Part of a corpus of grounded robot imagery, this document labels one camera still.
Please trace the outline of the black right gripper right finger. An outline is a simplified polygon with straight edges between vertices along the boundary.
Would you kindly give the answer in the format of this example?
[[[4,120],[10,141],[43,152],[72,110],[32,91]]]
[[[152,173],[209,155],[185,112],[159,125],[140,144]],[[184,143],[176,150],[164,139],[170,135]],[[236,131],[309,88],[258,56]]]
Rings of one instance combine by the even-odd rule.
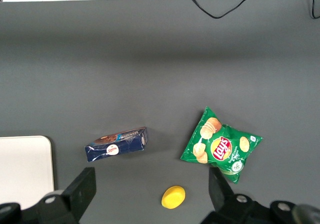
[[[235,194],[219,168],[209,169],[208,191],[214,211],[203,224],[269,223],[269,209],[244,194]]]

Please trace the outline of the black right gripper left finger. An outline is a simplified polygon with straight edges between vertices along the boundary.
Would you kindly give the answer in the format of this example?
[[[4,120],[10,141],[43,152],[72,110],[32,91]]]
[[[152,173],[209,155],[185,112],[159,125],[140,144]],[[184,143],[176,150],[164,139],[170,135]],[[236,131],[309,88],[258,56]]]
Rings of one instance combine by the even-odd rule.
[[[62,193],[49,193],[22,211],[24,224],[78,224],[97,191],[94,167],[87,167]]]

